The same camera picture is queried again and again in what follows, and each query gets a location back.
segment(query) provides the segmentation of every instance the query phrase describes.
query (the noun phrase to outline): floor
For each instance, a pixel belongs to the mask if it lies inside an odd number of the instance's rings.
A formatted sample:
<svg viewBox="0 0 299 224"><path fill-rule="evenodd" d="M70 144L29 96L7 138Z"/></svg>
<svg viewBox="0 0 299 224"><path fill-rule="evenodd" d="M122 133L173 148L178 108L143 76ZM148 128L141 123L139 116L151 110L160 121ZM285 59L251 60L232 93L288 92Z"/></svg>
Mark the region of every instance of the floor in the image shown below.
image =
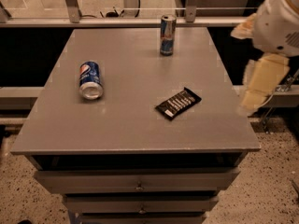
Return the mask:
<svg viewBox="0 0 299 224"><path fill-rule="evenodd" d="M172 7L173 0L142 0L145 7ZM84 14L99 16L99 0L78 0ZM106 0L109 11L121 7L120 0ZM62 0L6 0L16 18L66 17ZM147 10L144 17L160 16ZM30 219L34 224L69 223L67 210L59 195L50 195L34 179L35 168L23 156L12 156L9 150L25 118L5 119L12 135L0 149L0 224L17 224ZM291 180L299 176L299 145L288 119L274 116L269 123L272 134L266 134L259 118L249 121L262 146L241 163L241 174L233 185L220 193L221 200L208 214L204 224L298 224L298 195Z"/></svg>
<svg viewBox="0 0 299 224"><path fill-rule="evenodd" d="M241 174L208 213L204 224L298 224L299 200L291 180L299 176L298 137L289 120L270 119L266 134L259 118L249 118L261 151L250 153L240 164ZM5 138L0 158L0 224L30 219L34 224L68 224L59 195L51 195L34 179L35 168L23 156L9 153L24 119L0 119L12 132Z"/></svg>

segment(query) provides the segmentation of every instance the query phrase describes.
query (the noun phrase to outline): upright can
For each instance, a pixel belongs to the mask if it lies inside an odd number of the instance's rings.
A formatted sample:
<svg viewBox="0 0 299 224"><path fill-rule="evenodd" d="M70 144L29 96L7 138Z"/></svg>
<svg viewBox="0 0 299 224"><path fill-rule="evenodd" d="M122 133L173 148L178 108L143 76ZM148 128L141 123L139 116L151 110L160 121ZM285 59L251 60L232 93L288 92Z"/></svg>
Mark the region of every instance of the upright can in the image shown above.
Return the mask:
<svg viewBox="0 0 299 224"><path fill-rule="evenodd" d="M161 17L161 46L160 52L164 56L174 53L175 31L177 18L175 15L163 15Z"/></svg>
<svg viewBox="0 0 299 224"><path fill-rule="evenodd" d="M103 86L99 65L95 62L86 62L80 67L80 94L88 99L94 100L103 95Z"/></svg>

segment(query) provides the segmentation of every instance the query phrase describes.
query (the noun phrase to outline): can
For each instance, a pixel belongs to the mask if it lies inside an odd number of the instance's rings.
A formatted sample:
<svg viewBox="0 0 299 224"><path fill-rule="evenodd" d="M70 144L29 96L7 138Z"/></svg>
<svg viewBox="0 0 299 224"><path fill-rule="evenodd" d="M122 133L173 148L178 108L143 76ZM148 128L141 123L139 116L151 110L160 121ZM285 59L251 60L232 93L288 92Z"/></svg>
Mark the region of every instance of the can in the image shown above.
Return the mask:
<svg viewBox="0 0 299 224"><path fill-rule="evenodd" d="M161 17L161 46L160 53L164 56L170 56L174 52L175 31L177 17L172 14Z"/></svg>
<svg viewBox="0 0 299 224"><path fill-rule="evenodd" d="M80 66L79 92L88 100L94 100L103 95L101 73L97 63L85 62Z"/></svg>

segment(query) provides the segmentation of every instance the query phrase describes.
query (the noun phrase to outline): gray tabletop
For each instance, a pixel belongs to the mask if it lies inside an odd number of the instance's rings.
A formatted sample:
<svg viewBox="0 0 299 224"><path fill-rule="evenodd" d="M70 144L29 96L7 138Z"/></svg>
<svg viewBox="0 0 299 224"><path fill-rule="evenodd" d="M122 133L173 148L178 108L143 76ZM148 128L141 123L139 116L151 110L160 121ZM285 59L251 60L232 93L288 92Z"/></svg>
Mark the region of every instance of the gray tabletop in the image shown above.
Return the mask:
<svg viewBox="0 0 299 224"><path fill-rule="evenodd" d="M174 55L159 29L75 30L36 101L14 154L238 152L260 148L206 28L177 28ZM104 96L84 100L79 67L100 65ZM202 101L169 121L154 107L187 87Z"/></svg>

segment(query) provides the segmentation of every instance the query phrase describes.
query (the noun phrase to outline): drawer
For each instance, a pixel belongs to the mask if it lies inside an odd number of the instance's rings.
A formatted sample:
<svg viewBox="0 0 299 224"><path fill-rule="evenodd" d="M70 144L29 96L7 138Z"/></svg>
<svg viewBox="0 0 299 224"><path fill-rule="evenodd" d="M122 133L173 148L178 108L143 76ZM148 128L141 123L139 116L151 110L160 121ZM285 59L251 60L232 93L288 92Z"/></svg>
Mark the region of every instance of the drawer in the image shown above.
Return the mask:
<svg viewBox="0 0 299 224"><path fill-rule="evenodd" d="M96 195L64 197L64 205L73 213L172 213L210 211L218 197L201 196L196 193L170 193L159 195Z"/></svg>
<svg viewBox="0 0 299 224"><path fill-rule="evenodd" d="M83 223L101 224L201 224L206 219L202 213L81 215Z"/></svg>
<svg viewBox="0 0 299 224"><path fill-rule="evenodd" d="M227 189L237 168L163 171L38 171L35 179L50 193L196 191Z"/></svg>

